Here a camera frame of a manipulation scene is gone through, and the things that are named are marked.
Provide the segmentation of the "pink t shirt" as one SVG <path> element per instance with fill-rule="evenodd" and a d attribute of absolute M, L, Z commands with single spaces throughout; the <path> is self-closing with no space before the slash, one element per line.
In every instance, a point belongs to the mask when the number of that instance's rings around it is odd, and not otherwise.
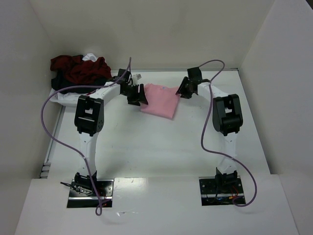
<path fill-rule="evenodd" d="M 178 87 L 169 88 L 163 85 L 146 84 L 144 92 L 148 105 L 142 104 L 140 110 L 151 115 L 172 119 L 178 106 L 180 96 Z"/>

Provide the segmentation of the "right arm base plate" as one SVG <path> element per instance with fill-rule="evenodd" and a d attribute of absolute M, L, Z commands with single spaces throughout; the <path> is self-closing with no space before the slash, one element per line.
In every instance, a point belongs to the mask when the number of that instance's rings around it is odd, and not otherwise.
<path fill-rule="evenodd" d="M 214 177 L 200 177 L 199 185 L 202 206 L 233 205 L 233 200 L 239 205 L 246 203 L 240 177 L 234 185 L 224 188 L 217 185 Z"/>

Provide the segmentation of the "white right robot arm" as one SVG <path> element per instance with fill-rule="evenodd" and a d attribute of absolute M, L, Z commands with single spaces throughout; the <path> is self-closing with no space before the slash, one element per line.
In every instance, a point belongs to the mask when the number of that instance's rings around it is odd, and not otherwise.
<path fill-rule="evenodd" d="M 183 78 L 176 94 L 181 98 L 190 99 L 193 94 L 202 96 L 209 101 L 209 111 L 201 134 L 201 147 L 208 153 L 223 156 L 216 167 L 216 187 L 226 189 L 237 183 L 238 172 L 235 163 L 236 139 L 243 125 L 240 99 L 237 94 L 228 94 L 213 86 L 211 81 L 202 78 L 199 67 L 187 70 L 188 76 Z M 213 151 L 204 147 L 204 134 L 209 121 L 220 134 L 222 151 Z"/>

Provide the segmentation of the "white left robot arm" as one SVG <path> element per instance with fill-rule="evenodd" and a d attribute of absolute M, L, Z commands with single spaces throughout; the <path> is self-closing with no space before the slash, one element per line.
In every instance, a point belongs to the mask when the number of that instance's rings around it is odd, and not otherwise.
<path fill-rule="evenodd" d="M 92 194 L 97 191 L 97 169 L 95 164 L 96 143 L 105 125 L 105 105 L 113 98 L 123 95 L 130 105 L 148 104 L 144 85 L 129 71 L 119 70 L 118 76 L 91 95 L 81 95 L 76 105 L 74 125 L 80 138 L 79 154 L 83 160 L 74 177 L 73 187 Z"/>

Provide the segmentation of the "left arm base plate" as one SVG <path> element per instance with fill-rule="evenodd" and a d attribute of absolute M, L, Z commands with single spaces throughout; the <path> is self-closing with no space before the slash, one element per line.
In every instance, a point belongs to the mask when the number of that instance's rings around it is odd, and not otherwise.
<path fill-rule="evenodd" d="M 102 208 L 112 207 L 113 183 L 113 179 L 96 182 L 97 191 L 102 201 Z M 98 199 L 93 189 L 77 186 L 72 181 L 67 200 L 67 208 L 96 208 L 98 205 Z"/>

